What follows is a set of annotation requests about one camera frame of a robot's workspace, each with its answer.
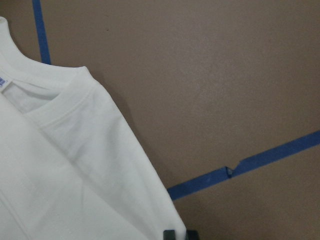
blue tape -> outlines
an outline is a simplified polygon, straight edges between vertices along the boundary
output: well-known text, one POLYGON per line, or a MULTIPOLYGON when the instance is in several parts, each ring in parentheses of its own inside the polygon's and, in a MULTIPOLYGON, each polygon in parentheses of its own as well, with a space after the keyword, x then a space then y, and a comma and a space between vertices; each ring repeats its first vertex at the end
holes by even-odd
POLYGON ((172 200, 177 200, 319 144, 320 131, 316 131, 257 155, 248 157, 242 160, 234 170, 229 167, 222 167, 189 181, 170 187, 167 191, 169 192, 172 200))
POLYGON ((44 64, 51 64, 45 23, 42 15, 40 0, 32 0, 32 6, 33 6, 36 32, 38 35, 38 42, 40 47, 41 61, 44 64))

black object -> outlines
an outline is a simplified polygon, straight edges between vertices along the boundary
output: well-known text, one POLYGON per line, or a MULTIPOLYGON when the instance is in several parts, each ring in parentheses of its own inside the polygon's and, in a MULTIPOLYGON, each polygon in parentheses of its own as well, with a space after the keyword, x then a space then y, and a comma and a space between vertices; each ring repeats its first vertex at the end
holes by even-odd
MULTIPOLYGON (((176 240, 175 230, 163 231, 163 240, 176 240)), ((185 240, 199 240, 198 232, 195 230, 187 230, 185 240)))

crew neck collar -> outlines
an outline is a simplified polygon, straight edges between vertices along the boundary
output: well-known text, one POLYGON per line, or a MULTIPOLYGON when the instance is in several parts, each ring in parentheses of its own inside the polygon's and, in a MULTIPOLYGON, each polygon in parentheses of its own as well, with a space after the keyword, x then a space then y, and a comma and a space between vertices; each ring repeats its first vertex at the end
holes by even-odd
POLYGON ((13 80, 60 91, 50 102, 24 113, 40 127, 62 118, 76 108, 98 83, 86 66, 49 65, 23 55, 10 35, 8 21, 1 16, 0 70, 13 80))

white t-shirt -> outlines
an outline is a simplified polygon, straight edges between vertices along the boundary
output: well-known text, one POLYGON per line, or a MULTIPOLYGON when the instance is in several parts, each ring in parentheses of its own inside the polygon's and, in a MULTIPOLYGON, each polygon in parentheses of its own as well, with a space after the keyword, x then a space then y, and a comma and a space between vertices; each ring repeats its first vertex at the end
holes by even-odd
POLYGON ((104 87, 85 66, 25 57, 3 17, 0 92, 0 128, 10 125, 0 130, 0 239, 162 240, 174 229, 184 240, 167 190, 104 87), (19 194, 6 185, 11 175, 19 194))

clothing tag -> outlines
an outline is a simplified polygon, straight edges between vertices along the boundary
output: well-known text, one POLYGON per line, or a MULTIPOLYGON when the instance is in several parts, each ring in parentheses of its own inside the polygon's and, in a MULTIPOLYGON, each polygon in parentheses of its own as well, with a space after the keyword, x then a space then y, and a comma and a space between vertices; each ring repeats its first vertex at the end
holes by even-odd
POLYGON ((12 78, 0 72, 0 93, 12 82, 12 78))

